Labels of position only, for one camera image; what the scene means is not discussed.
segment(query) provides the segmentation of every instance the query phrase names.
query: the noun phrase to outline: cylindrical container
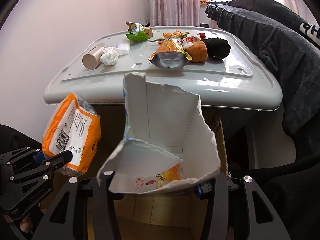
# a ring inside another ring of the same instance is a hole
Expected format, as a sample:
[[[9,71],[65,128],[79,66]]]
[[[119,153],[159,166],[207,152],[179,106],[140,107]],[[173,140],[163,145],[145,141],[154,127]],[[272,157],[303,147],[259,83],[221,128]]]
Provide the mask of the cylindrical container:
[[[101,45],[95,46],[82,57],[82,64],[88,69],[95,69],[100,64],[100,56],[105,48]]]

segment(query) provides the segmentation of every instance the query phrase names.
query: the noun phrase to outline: dark gray fabric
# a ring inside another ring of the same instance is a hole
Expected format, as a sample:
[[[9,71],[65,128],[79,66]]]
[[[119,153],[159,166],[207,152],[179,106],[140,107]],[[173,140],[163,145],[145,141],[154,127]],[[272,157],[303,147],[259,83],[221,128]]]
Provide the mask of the dark gray fabric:
[[[253,11],[209,5],[206,13],[277,78],[285,106],[283,128],[295,142],[296,160],[319,154],[320,51],[292,29]]]
[[[318,49],[320,49],[320,32],[318,35],[318,27],[314,27],[310,30],[312,25],[281,3],[278,3],[274,0],[232,0],[228,3],[228,5],[254,11],[274,19],[277,22],[280,22],[290,29],[296,31],[305,39],[310,41],[313,45],[315,45]],[[307,35],[308,31],[318,43],[313,41],[312,38]]]
[[[254,170],[231,170],[234,178],[251,176],[261,187],[291,240],[319,239],[320,155],[288,165]]]

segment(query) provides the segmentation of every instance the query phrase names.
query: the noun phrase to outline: white wall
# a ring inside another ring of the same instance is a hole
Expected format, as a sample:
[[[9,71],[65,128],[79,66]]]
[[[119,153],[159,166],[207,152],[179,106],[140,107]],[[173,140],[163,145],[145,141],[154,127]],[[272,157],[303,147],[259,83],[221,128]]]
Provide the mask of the white wall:
[[[282,128],[283,104],[273,112],[258,112],[246,126],[249,168],[270,168],[293,163],[296,148]]]
[[[0,30],[0,123],[41,141],[51,78],[99,37],[145,24],[143,0],[20,0]]]
[[[210,19],[208,18],[208,15],[204,12],[207,8],[206,5],[200,5],[200,23],[202,24],[209,24]]]

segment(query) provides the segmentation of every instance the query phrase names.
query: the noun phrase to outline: orange tissue package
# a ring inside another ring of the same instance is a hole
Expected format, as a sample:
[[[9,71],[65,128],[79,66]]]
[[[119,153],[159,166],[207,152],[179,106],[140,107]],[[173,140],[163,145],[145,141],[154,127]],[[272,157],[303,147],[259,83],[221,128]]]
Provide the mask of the orange tissue package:
[[[42,151],[51,157],[70,150],[71,162],[59,171],[80,176],[88,170],[100,138],[100,116],[85,100],[70,93],[58,105],[45,129]]]

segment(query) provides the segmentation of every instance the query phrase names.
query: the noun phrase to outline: white label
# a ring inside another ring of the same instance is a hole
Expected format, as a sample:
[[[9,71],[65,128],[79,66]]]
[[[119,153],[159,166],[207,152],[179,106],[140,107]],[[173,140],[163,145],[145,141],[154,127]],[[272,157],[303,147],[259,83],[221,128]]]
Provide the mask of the white label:
[[[76,102],[73,100],[53,135],[49,146],[50,152],[58,154],[62,151],[70,150],[73,154],[70,163],[78,166],[81,161],[91,120],[90,117],[76,109]]]
[[[300,31],[312,39],[316,44],[320,45],[320,28],[319,25],[311,25],[309,23],[301,23]]]

